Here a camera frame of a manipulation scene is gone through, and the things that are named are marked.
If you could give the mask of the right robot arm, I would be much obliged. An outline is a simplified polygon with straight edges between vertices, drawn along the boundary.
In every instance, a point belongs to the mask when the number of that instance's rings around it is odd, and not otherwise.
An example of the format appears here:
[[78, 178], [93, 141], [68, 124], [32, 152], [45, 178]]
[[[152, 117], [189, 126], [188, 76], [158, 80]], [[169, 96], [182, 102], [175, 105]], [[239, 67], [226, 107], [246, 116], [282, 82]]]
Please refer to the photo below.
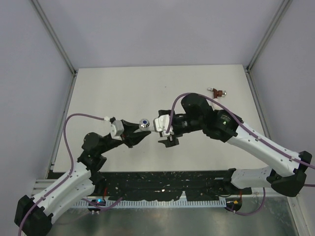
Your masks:
[[178, 137], [201, 130], [207, 137], [238, 147], [267, 166], [260, 169], [230, 169], [227, 181], [238, 189], [272, 188], [279, 194], [295, 197], [305, 187], [306, 169], [312, 155], [284, 148], [247, 125], [216, 100], [198, 93], [179, 95], [184, 114], [175, 109], [160, 110], [154, 130], [168, 148], [179, 144]]

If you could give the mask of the white water faucet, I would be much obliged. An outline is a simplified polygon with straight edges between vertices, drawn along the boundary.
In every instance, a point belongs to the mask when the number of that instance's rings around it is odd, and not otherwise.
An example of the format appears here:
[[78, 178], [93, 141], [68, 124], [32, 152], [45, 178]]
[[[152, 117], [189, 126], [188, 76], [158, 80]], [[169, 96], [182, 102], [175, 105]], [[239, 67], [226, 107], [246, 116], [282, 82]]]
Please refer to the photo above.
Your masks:
[[139, 132], [140, 133], [148, 133], [148, 132], [155, 132], [154, 126], [151, 125], [148, 119], [141, 119], [139, 121]]

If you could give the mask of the red faucet with elbow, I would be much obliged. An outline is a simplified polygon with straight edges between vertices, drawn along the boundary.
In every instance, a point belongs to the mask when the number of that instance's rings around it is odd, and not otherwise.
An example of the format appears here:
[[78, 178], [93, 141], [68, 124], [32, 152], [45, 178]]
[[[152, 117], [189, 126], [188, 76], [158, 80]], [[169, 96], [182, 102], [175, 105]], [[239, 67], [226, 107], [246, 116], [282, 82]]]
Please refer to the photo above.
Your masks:
[[226, 97], [226, 91], [225, 90], [218, 90], [216, 88], [207, 88], [207, 91], [211, 92], [213, 94], [213, 98], [220, 98], [220, 97]]

